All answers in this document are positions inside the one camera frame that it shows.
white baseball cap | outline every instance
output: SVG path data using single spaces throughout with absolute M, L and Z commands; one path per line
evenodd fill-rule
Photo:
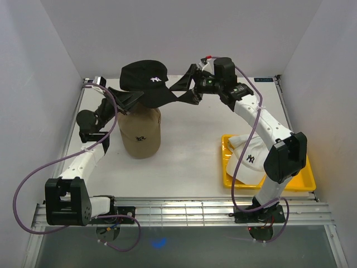
M 228 160 L 226 172 L 232 177 L 248 137 L 247 134 L 228 139 L 228 149 L 232 152 L 232 156 Z M 244 184 L 258 185 L 265 175 L 264 162 L 268 153 L 269 151 L 262 138 L 254 135 L 238 169 L 237 180 Z

cap brim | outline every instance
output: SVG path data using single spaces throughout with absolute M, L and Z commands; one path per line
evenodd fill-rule
M 178 100 L 165 85 L 152 89 L 141 89 L 144 95 L 139 98 L 139 102 L 147 108 L 158 108 L 167 103 L 175 102 Z
M 226 172 L 233 177 L 234 170 L 237 166 L 238 159 L 236 155 L 233 153 L 230 159 L 228 160 L 228 164 L 226 167 Z M 236 179 L 241 181 L 244 184 L 248 185 L 258 185 L 265 175 L 264 171 L 256 171 L 248 168 L 243 163 L 240 164 Z
M 132 141 L 127 136 L 125 136 L 122 131 L 120 131 L 122 135 L 122 140 L 125 149 L 127 152 L 136 159 L 144 159 L 154 155 L 161 144 L 161 130 L 160 127 L 157 128 L 152 133 L 152 136 L 144 141 Z

beige baseball cap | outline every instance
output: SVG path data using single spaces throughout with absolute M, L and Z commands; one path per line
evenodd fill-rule
M 118 124 L 125 149 L 136 159 L 154 155 L 161 143 L 161 113 L 138 103 L 128 115 L 119 114 Z

white table surface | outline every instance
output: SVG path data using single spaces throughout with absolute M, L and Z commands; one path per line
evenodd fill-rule
M 169 87 L 181 77 L 169 75 Z M 255 83 L 265 106 L 281 124 L 287 126 L 274 83 Z M 108 79 L 107 86 L 119 89 L 119 79 Z M 84 92 L 80 110 L 96 110 L 102 95 L 92 89 Z M 86 185 L 90 196 L 113 195 L 134 198 L 229 198 L 221 174 L 221 136 L 246 134 L 251 127 L 222 104 L 217 95 L 204 95 L 198 106 L 169 103 L 160 108 L 161 147 L 152 157 L 137 160 L 126 152 L 119 132 L 114 129 L 110 147 L 92 172 Z M 105 130 L 110 129 L 113 120 Z M 80 150 L 76 124 L 67 154 Z M 67 160 L 66 169 L 72 160 Z M 237 196 L 253 196 L 255 190 L 236 190 Z M 288 197 L 308 193 L 284 192 Z

cable clip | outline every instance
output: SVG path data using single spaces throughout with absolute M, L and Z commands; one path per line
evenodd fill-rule
M 263 109 L 265 109 L 265 106 L 257 106 L 254 111 L 257 112 L 258 110 L 263 110 Z

